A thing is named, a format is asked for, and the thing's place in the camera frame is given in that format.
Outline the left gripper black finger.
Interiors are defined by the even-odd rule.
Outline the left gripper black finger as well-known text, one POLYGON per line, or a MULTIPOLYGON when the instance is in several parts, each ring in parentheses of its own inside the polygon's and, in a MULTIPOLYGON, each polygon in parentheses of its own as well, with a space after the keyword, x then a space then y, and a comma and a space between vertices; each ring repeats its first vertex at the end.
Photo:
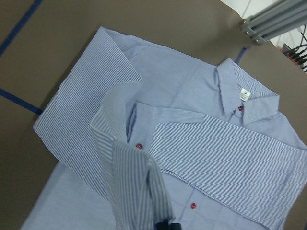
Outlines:
POLYGON ((156 224, 156 230, 170 230, 169 222, 163 221, 156 224))

